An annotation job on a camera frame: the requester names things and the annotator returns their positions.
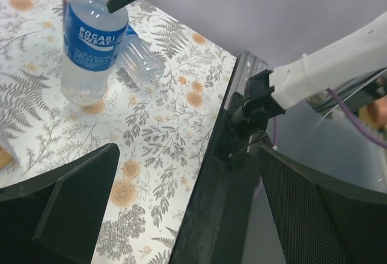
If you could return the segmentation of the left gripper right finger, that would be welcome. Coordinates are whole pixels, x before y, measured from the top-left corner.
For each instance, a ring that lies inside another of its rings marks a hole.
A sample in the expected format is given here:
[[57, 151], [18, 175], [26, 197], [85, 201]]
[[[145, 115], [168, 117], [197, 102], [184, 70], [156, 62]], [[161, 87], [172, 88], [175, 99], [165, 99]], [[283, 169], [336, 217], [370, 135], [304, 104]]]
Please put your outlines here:
[[268, 147], [258, 163], [287, 263], [386, 263], [386, 193]]

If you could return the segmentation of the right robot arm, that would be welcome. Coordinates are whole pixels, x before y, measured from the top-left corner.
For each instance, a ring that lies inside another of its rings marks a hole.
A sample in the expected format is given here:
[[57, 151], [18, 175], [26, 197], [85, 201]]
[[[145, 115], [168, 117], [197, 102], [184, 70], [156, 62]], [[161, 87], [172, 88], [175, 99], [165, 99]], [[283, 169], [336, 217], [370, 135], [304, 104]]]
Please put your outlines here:
[[372, 72], [386, 70], [386, 14], [359, 30], [288, 65], [265, 69], [246, 81], [244, 101], [232, 115], [235, 132], [250, 136], [265, 132], [268, 120], [303, 99], [326, 91], [338, 103], [356, 129], [371, 142], [385, 148], [386, 142], [373, 137], [333, 91], [335, 86]]

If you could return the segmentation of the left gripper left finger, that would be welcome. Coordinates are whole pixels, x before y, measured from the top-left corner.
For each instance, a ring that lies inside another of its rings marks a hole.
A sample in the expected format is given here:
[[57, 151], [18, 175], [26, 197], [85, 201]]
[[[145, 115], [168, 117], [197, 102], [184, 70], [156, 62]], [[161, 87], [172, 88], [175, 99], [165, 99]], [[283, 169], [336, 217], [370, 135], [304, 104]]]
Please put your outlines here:
[[106, 144], [1, 189], [1, 263], [91, 263], [120, 151]]

